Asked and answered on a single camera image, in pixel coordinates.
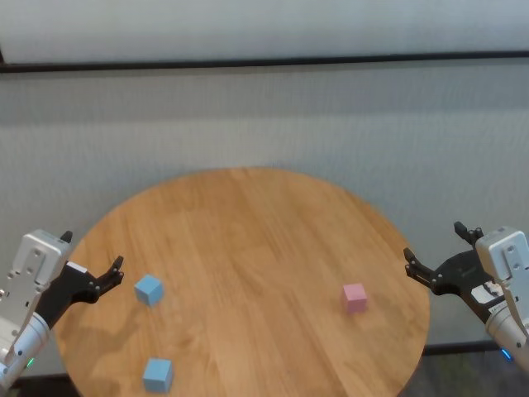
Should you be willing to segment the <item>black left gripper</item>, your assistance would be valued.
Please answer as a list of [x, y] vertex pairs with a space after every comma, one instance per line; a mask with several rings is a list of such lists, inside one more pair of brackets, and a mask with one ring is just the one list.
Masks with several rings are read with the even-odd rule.
[[[67, 230], [60, 237], [61, 243], [70, 248], [73, 232]], [[60, 275], [43, 293], [36, 306], [36, 313], [51, 330], [69, 307], [76, 303], [94, 304], [105, 293], [118, 286], [124, 277], [124, 258], [118, 256], [110, 268], [99, 277], [66, 265]]]

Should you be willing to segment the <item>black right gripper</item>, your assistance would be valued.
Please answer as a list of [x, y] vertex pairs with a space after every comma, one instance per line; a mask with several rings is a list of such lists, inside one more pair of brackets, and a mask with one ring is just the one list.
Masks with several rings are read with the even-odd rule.
[[[480, 227], [468, 229], [462, 222], [454, 223], [454, 232], [475, 248], [476, 242], [484, 236]], [[491, 310], [504, 301], [501, 288], [484, 271], [476, 251], [465, 251], [443, 262], [435, 271], [423, 265], [414, 252], [403, 249], [406, 260], [405, 271], [408, 277], [431, 289], [435, 295], [453, 294], [486, 323]]]

